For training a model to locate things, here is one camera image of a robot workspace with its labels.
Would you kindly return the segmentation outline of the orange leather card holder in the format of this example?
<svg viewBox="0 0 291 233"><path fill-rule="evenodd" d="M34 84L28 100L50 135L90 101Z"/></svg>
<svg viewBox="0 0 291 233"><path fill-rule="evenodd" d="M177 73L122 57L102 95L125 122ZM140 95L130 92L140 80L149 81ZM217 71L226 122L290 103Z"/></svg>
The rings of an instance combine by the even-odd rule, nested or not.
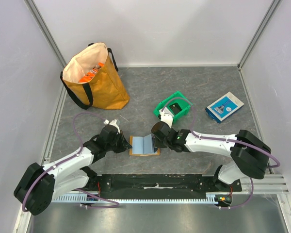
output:
<svg viewBox="0 0 291 233"><path fill-rule="evenodd" d="M156 156L160 155L160 149L154 150L151 134L147 136L130 136L129 143L132 149L129 150L130 156Z"/></svg>

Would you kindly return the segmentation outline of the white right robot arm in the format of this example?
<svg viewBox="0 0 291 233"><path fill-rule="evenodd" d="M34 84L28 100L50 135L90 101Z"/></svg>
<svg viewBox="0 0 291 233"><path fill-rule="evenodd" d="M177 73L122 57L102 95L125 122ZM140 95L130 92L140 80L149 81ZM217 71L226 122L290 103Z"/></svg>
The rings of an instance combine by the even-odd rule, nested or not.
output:
<svg viewBox="0 0 291 233"><path fill-rule="evenodd" d="M265 176L271 149L247 130L230 135L203 134L186 129L176 131L160 121L151 133L158 148L230 157L231 162L218 166L212 178L212 185L218 191L228 191L235 181L244 177L262 180Z"/></svg>

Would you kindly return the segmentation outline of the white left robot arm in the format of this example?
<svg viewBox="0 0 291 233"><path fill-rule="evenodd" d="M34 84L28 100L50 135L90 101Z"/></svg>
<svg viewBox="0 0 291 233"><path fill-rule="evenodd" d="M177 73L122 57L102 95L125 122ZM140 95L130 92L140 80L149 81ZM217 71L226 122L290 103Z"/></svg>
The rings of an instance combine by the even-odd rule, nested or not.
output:
<svg viewBox="0 0 291 233"><path fill-rule="evenodd" d="M107 125L73 153L44 166L29 165L14 190L14 197L22 204L23 212L36 216L67 192L95 189L96 173L89 166L109 151L121 153L131 148L121 130Z"/></svg>

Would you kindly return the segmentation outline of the green plastic bin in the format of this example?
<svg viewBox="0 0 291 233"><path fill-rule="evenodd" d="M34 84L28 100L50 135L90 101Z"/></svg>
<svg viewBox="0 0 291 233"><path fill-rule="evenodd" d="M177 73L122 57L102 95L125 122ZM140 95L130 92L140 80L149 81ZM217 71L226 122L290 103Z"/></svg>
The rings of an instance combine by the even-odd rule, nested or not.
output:
<svg viewBox="0 0 291 233"><path fill-rule="evenodd" d="M173 123L176 123L180 118L187 115L192 103L180 92L177 91L168 98L162 100L153 113L158 118L161 118L161 112L170 114L173 117Z"/></svg>

